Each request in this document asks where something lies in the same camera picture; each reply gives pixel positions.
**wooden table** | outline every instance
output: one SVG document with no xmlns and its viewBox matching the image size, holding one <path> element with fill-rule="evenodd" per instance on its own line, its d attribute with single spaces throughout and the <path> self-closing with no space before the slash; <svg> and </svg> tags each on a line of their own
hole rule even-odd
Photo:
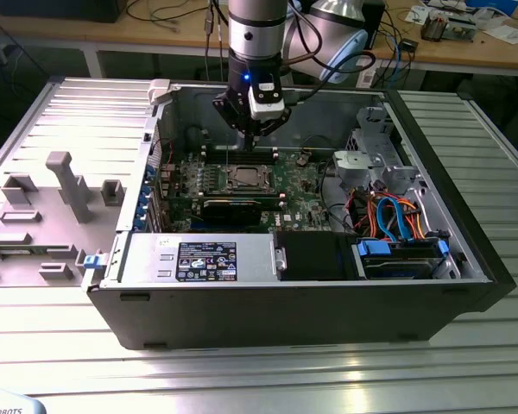
<svg viewBox="0 0 518 414">
<path fill-rule="evenodd" d="M 177 4 L 178 0 L 150 0 L 154 8 Z M 167 10 L 162 16 L 178 15 L 204 7 L 205 0 L 190 0 L 183 7 Z M 389 13 L 404 36 L 419 42 L 413 69 L 442 72 L 469 72 L 518 76 L 518 45 L 509 45 L 485 33 L 477 33 L 472 43 L 462 41 L 423 41 L 420 25 L 404 22 L 406 9 L 417 4 L 414 0 L 388 0 Z M 148 18 L 145 0 L 131 12 Z M 180 18 L 175 33 L 151 22 L 140 22 L 125 13 L 116 23 L 95 23 L 41 19 L 31 17 L 2 17 L 0 23 L 24 45 L 64 47 L 81 50 L 92 77 L 104 76 L 98 51 L 140 52 L 159 54 L 203 55 L 205 47 L 204 11 Z M 228 28 L 223 27 L 224 45 L 228 46 Z M 218 56 L 217 35 L 212 37 L 212 56 Z M 0 43 L 11 41 L 0 31 Z M 373 49 L 378 65 L 386 66 L 392 52 L 383 36 L 378 35 Z"/>
</svg>

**circuit board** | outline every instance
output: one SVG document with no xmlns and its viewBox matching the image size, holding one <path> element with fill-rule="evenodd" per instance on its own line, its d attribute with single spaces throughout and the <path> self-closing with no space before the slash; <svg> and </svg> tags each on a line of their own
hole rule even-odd
<svg viewBox="0 0 518 414">
<path fill-rule="evenodd" d="M 202 212 L 207 200 L 238 200 L 260 207 L 257 225 L 226 226 L 226 231 L 267 233 L 276 230 L 330 231 L 319 196 L 322 166 L 298 166 L 300 153 L 279 153 L 272 165 L 205 163 L 195 154 L 170 166 L 163 175 L 166 231 L 207 231 Z"/>
</svg>

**warning label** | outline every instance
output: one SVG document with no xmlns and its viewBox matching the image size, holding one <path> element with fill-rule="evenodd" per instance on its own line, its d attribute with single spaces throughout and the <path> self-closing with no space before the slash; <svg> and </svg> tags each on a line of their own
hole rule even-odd
<svg viewBox="0 0 518 414">
<path fill-rule="evenodd" d="M 236 243 L 180 243 L 176 279 L 180 282 L 236 281 Z"/>
</svg>

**sticker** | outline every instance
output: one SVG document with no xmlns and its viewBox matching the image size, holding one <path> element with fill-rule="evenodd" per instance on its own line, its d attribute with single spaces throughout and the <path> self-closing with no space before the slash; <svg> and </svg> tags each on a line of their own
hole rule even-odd
<svg viewBox="0 0 518 414">
<path fill-rule="evenodd" d="M 233 282 L 237 280 L 236 243 L 178 242 L 179 261 L 176 279 L 179 282 Z"/>
<path fill-rule="evenodd" d="M 156 246 L 158 248 L 176 248 L 179 246 L 180 237 L 176 236 L 162 236 L 157 238 Z"/>
</svg>

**motherboard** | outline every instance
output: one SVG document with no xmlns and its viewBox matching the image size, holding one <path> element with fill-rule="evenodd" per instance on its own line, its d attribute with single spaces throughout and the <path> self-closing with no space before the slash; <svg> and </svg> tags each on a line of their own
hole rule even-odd
<svg viewBox="0 0 518 414">
<path fill-rule="evenodd" d="M 325 163 L 306 150 L 187 154 L 161 169 L 164 230 L 330 231 L 319 195 Z"/>
</svg>

